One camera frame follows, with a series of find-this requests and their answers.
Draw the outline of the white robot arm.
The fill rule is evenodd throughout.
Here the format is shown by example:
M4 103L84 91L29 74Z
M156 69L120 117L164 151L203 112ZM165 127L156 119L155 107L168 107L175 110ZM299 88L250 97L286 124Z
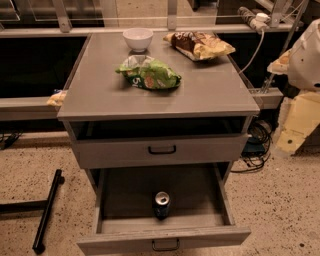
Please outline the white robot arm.
M267 67L286 75L289 84L308 91L320 90L320 19L311 22L294 45Z

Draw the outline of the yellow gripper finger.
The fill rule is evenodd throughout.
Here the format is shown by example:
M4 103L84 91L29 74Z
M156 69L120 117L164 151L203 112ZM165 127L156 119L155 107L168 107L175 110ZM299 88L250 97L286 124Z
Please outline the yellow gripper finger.
M286 75L288 73L291 50L284 52L278 59L270 63L267 71L276 75Z

